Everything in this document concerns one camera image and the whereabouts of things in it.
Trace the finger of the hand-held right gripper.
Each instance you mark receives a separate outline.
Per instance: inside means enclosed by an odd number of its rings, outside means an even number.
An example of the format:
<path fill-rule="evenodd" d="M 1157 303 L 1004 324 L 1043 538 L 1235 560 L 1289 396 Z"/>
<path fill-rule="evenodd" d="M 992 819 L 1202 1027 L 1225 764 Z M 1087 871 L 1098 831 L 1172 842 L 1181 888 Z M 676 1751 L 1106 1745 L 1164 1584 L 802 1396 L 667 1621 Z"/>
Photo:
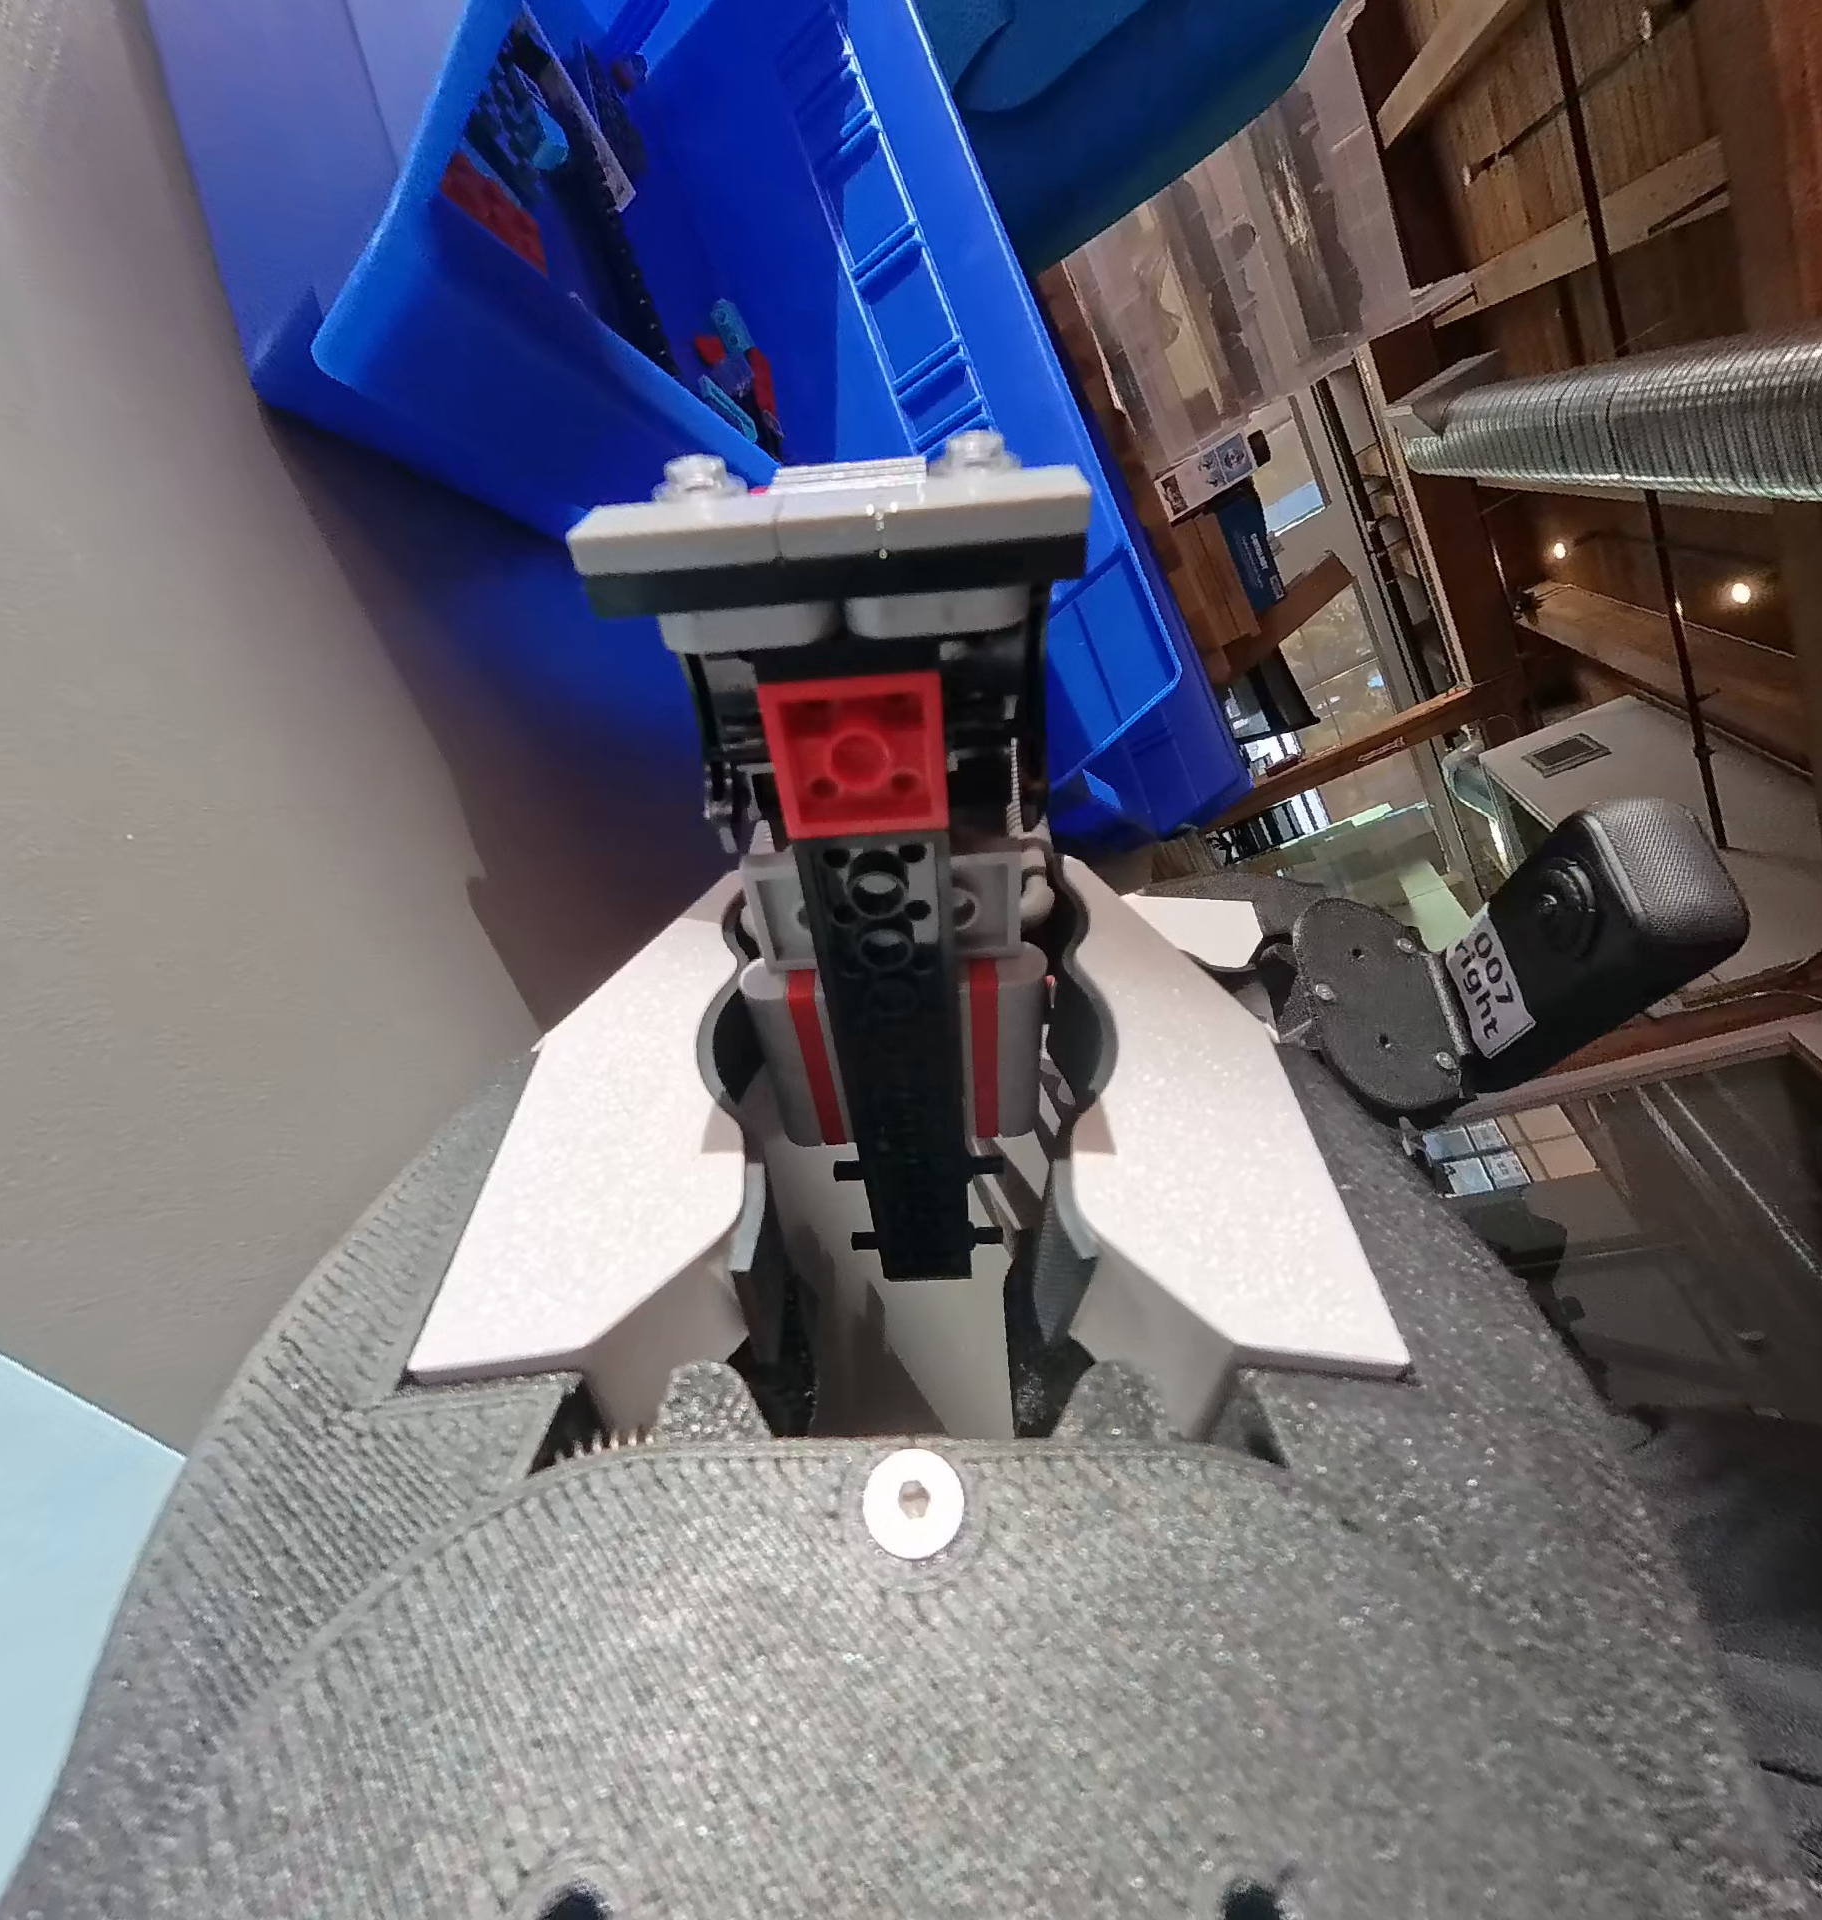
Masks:
<path fill-rule="evenodd" d="M 1279 1036 L 1270 988 L 1259 973 L 1259 953 L 1270 934 L 1259 904 L 1202 897 L 1121 897 L 1151 930 L 1212 975 L 1235 1002 Z"/>

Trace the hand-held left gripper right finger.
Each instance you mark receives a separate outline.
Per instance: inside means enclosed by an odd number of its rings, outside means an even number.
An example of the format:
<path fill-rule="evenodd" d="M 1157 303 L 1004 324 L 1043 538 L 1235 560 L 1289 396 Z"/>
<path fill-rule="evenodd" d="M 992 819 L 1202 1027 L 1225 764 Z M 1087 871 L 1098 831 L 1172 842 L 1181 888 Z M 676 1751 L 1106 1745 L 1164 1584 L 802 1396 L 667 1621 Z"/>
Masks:
<path fill-rule="evenodd" d="M 1394 1382 L 1413 1357 L 1270 1028 L 1085 862 L 1046 1055 L 1072 1093 L 1053 1200 L 1067 1335 L 1202 1438 L 1235 1380 Z"/>

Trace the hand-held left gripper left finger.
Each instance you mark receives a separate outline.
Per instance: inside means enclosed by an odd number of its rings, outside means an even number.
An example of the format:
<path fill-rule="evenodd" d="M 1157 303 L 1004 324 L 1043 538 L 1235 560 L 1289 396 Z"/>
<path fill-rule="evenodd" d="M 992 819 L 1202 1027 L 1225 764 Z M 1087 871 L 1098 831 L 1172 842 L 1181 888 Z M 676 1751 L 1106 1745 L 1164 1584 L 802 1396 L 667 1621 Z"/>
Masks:
<path fill-rule="evenodd" d="M 424 1387 L 579 1376 L 652 1423 L 674 1371 L 748 1326 L 729 1272 L 744 1133 L 703 1058 L 736 987 L 717 885 L 536 1049 L 405 1373 Z"/>

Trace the toy brick vehicle model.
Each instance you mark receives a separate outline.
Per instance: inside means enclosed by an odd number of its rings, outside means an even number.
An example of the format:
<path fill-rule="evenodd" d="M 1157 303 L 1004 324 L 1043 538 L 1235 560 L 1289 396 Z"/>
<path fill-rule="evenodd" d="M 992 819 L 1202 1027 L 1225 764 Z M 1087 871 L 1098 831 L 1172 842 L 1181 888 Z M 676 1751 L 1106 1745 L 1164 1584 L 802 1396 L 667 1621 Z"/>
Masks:
<path fill-rule="evenodd" d="M 1089 532 L 1080 467 L 972 432 L 760 488 L 685 454 L 569 534 L 594 611 L 652 617 L 685 666 L 756 947 L 736 995 L 891 1284 L 972 1276 L 972 1189 L 1038 1096 L 1046 622 Z"/>

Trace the grey desk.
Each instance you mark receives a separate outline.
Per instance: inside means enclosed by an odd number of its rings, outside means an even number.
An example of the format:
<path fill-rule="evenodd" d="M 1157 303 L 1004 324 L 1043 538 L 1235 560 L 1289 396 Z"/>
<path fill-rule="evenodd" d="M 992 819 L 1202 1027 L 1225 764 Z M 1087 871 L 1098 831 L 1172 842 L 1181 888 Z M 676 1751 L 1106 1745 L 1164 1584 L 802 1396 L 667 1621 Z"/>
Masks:
<path fill-rule="evenodd" d="M 142 4 L 0 4 L 0 1350 L 185 1449 L 721 868 L 655 637 L 266 413 Z"/>

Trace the blue printed carton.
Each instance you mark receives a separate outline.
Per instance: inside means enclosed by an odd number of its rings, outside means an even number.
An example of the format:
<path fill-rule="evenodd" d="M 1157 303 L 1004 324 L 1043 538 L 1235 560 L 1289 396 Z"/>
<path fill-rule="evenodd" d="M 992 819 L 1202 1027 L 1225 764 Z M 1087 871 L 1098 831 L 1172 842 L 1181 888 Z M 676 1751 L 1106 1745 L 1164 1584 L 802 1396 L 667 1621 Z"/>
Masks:
<path fill-rule="evenodd" d="M 1235 575 L 1257 615 L 1284 599 L 1284 575 L 1270 538 L 1265 503 L 1255 478 L 1241 480 L 1212 506 L 1216 528 L 1226 543 Z"/>

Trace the light blue instruction booklet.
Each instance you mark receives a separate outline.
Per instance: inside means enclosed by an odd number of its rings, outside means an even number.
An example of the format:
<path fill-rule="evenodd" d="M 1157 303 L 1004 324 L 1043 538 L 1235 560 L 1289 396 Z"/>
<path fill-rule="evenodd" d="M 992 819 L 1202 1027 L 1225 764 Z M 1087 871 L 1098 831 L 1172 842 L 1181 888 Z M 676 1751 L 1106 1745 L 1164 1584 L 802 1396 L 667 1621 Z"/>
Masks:
<path fill-rule="evenodd" d="M 0 1895 L 181 1456 L 0 1355 Z"/>

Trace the clear plastic storage boxes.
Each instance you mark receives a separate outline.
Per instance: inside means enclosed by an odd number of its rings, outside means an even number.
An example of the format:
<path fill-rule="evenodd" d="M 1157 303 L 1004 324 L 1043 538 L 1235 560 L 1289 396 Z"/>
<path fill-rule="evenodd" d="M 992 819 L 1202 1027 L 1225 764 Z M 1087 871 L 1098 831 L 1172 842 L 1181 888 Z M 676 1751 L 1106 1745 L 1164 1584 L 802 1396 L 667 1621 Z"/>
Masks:
<path fill-rule="evenodd" d="M 1342 4 L 1301 77 L 1067 257 L 1103 383 L 1153 478 L 1468 292 L 1415 279 Z"/>

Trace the teal plastic bin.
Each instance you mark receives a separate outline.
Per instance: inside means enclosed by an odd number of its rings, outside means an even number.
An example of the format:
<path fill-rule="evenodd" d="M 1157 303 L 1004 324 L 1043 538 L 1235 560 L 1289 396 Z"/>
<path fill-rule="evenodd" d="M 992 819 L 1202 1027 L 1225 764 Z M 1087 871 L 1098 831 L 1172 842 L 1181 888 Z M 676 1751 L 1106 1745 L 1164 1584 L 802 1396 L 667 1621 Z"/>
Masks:
<path fill-rule="evenodd" d="M 1297 84 L 1337 2 L 920 2 L 1028 276 L 1212 157 Z"/>

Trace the blue plastic bin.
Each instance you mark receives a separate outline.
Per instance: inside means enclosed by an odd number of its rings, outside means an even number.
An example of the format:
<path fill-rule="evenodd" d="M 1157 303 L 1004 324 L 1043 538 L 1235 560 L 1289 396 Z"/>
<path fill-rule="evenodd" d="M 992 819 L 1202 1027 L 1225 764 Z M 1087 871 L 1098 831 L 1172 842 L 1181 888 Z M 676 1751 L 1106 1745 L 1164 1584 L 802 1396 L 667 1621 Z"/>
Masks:
<path fill-rule="evenodd" d="M 647 168 L 628 210 L 688 351 L 732 300 L 771 358 L 773 458 L 441 196 L 530 9 L 594 52 L 626 4 L 241 4 L 207 157 L 258 396 L 563 541 L 685 451 L 771 467 L 937 458 L 992 432 L 1091 480 L 1089 562 L 1053 592 L 1050 814 L 1065 840 L 1202 825 L 1250 791 L 1172 592 L 942 93 L 910 4 L 670 4 L 634 44 Z"/>

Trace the pile of loose toy bricks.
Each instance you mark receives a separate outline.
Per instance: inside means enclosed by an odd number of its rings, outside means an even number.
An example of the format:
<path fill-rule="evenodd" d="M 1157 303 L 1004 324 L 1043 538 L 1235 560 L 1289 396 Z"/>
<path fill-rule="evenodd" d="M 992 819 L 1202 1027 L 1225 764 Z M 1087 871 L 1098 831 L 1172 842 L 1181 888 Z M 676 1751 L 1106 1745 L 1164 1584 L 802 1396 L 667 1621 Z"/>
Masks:
<path fill-rule="evenodd" d="M 559 52 L 523 9 L 506 31 L 445 168 L 441 196 L 569 300 L 677 378 L 767 456 L 784 452 L 771 358 L 732 300 L 681 354 L 628 228 L 647 154 L 628 110 L 646 77 L 632 52 Z"/>

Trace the silver air duct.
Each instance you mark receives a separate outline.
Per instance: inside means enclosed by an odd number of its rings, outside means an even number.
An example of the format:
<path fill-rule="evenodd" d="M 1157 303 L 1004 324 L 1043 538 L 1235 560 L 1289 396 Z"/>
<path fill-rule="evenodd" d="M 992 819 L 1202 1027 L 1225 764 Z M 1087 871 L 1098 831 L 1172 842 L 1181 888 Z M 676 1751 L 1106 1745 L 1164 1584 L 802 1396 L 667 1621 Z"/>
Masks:
<path fill-rule="evenodd" d="M 1551 494 L 1822 506 L 1822 319 L 1496 378 L 1460 361 L 1387 409 L 1413 474 Z"/>

